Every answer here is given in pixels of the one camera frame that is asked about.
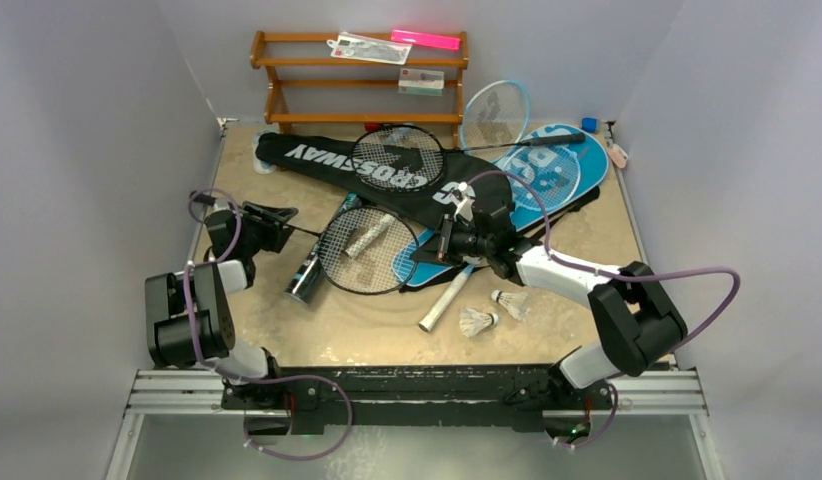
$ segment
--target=gray wall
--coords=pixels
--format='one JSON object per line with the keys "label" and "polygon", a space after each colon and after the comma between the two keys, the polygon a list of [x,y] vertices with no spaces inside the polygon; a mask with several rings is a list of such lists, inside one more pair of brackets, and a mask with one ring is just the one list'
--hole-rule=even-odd
{"label": "gray wall", "polygon": [[[466,30],[469,99],[503,78],[524,82],[533,118],[617,118],[682,0],[158,0],[218,116],[263,116],[267,76],[249,66],[257,30],[270,32]],[[325,45],[309,50],[328,56]],[[320,75],[362,75],[361,69]],[[398,76],[397,68],[365,75]],[[314,69],[282,72],[313,75]],[[313,111],[439,111],[440,99],[316,89],[291,91],[291,107]]]}
{"label": "gray wall", "polygon": [[[681,355],[727,473],[822,479],[822,0],[686,2],[618,131],[650,260],[743,276]],[[696,323],[727,284],[669,288]]]}
{"label": "gray wall", "polygon": [[216,129],[153,0],[0,1],[0,480],[104,476]]}

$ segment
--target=blue badminton racket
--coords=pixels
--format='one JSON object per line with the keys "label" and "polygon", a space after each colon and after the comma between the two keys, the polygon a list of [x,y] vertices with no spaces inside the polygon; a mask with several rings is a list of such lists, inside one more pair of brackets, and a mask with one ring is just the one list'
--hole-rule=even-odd
{"label": "blue badminton racket", "polygon": [[[582,178],[579,157],[573,150],[562,146],[523,147],[497,165],[501,170],[522,178],[540,195],[543,208],[554,212],[567,205],[576,193]],[[510,178],[508,181],[511,182],[514,203],[529,210],[541,211],[541,206],[523,184]]]}
{"label": "blue badminton racket", "polygon": [[[458,136],[467,150],[503,143],[519,142],[529,125],[529,95],[519,83],[501,80],[491,83],[467,102]],[[473,152],[473,156],[494,162],[508,147]]]}
{"label": "blue badminton racket", "polygon": [[[497,128],[495,131],[504,131],[502,129]],[[438,182],[446,171],[444,159],[450,153],[485,149],[498,151],[515,146],[547,147],[582,143],[585,138],[584,132],[576,132],[445,149],[431,132],[420,127],[388,125],[367,133],[355,142],[352,149],[353,165],[361,182],[372,188],[392,193],[420,192],[439,187]]]}

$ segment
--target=shuttlecock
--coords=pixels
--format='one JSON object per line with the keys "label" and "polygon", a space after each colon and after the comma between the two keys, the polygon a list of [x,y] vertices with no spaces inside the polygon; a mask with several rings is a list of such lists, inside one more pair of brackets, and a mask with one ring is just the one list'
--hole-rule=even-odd
{"label": "shuttlecock", "polygon": [[491,292],[491,299],[505,307],[508,313],[514,317],[515,320],[522,322],[529,313],[529,305],[526,299],[529,298],[528,293],[508,293],[502,290],[494,290]]}
{"label": "shuttlecock", "polygon": [[495,313],[483,313],[472,308],[461,310],[461,333],[465,337],[475,336],[482,330],[499,323],[499,315]]}

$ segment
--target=black badminton racket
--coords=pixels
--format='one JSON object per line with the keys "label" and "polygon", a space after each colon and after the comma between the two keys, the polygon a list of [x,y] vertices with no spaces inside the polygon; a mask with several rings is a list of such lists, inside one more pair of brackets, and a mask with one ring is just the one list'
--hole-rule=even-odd
{"label": "black badminton racket", "polygon": [[411,227],[387,210],[353,207],[336,215],[320,236],[319,256],[328,281],[347,292],[380,295],[399,289],[414,275],[417,263],[406,259],[393,271],[394,257],[409,243],[419,247]]}
{"label": "black badminton racket", "polygon": [[355,173],[363,183],[389,192],[434,188],[444,176],[450,153],[486,148],[540,147],[581,143],[582,132],[530,138],[519,142],[445,149],[431,132],[415,125],[386,125],[361,136],[352,147]]}

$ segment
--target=pink package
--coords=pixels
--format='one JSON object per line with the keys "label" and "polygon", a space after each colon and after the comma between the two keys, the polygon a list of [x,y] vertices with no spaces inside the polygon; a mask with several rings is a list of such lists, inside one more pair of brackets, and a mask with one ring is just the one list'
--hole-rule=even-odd
{"label": "pink package", "polygon": [[399,43],[410,43],[421,47],[442,48],[444,50],[458,50],[461,39],[455,37],[444,37],[442,35],[432,35],[430,33],[408,32],[406,30],[394,30],[390,32],[390,40]]}

